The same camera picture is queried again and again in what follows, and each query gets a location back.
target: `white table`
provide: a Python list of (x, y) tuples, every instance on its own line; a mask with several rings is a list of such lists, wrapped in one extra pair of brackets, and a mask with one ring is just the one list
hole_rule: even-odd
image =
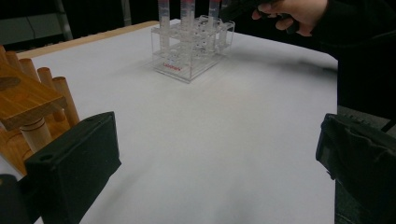
[(229, 57), (186, 84), (149, 67), (144, 28), (33, 60), (67, 78), (81, 119), (116, 114), (122, 166), (81, 223), (333, 224), (315, 160), (336, 112), (327, 54), (234, 34)]

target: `clear acrylic rack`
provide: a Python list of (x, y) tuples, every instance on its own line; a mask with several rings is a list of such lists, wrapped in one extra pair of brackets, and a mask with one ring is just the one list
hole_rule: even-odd
[(181, 22), (151, 29), (154, 70), (186, 83), (217, 64), (233, 42), (233, 21), (201, 16), (185, 29)]

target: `test tube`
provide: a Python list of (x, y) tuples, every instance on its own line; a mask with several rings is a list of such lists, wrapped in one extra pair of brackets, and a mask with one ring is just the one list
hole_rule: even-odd
[[(221, 1), (221, 9), (226, 8), (228, 5), (230, 5), (232, 0), (222, 0)], [(220, 50), (224, 49), (227, 44), (227, 26), (224, 23), (220, 23), (220, 31), (219, 31), (219, 45), (220, 45)]]
[(195, 19), (195, 0), (180, 1), (181, 30), (190, 32)]
[(191, 64), (192, 28), (195, 17), (195, 0), (180, 0), (180, 62)]
[(209, 13), (207, 18), (207, 40), (206, 40), (206, 51), (213, 52), (216, 44), (216, 26), (215, 20), (219, 17), (219, 5), (220, 0), (209, 1)]
[(220, 0), (209, 1), (208, 27), (211, 29), (214, 26), (214, 20), (219, 17)]
[(158, 0), (158, 14), (160, 19), (160, 46), (167, 54), (169, 51), (170, 10), (169, 0)]

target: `person's hand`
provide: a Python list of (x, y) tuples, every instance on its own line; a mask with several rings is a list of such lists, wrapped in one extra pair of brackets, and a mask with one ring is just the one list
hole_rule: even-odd
[[(290, 14), (292, 18), (299, 22), (300, 30), (297, 32), (303, 36), (311, 36), (311, 31), (318, 24), (318, 21), (326, 11), (328, 0), (274, 0), (271, 3), (263, 3), (258, 6), (258, 10), (275, 17), (278, 14)], [(261, 14), (254, 10), (251, 18), (258, 20)], [(293, 24), (292, 18), (279, 20), (276, 29), (286, 30)]]

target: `wooden dowel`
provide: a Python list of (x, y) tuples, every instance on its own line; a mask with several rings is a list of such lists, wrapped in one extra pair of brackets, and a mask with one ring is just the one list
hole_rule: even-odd
[[(48, 67), (40, 67), (37, 69), (38, 76), (40, 77), (40, 81), (42, 84), (50, 87), (51, 89), (55, 90), (55, 85), (52, 82), (52, 73)], [(53, 118), (55, 121), (63, 121), (65, 119), (64, 110), (60, 109), (52, 113)]]
[(4, 49), (3, 45), (0, 45), (0, 62), (8, 63), (6, 58), (6, 50)]
[(53, 84), (55, 85), (55, 89), (64, 96), (67, 102), (67, 107), (64, 109), (64, 113), (66, 114), (67, 121), (70, 127), (75, 126), (79, 123), (78, 112), (76, 110), (76, 106), (73, 101), (72, 94), (67, 85), (67, 81), (65, 77), (55, 77), (52, 79)]
[(11, 51), (6, 51), (6, 58), (8, 61), (8, 64), (11, 65), (12, 67), (22, 70), (21, 65), (20, 65), (20, 60), (18, 60), (17, 52), (11, 50)]
[(21, 126), (20, 130), (33, 152), (37, 152), (52, 141), (50, 130), (43, 118)]
[(35, 66), (33, 65), (32, 59), (20, 59), (21, 70), (24, 74), (28, 75), (32, 79), (36, 81), (40, 81), (38, 79), (37, 71), (35, 70)]

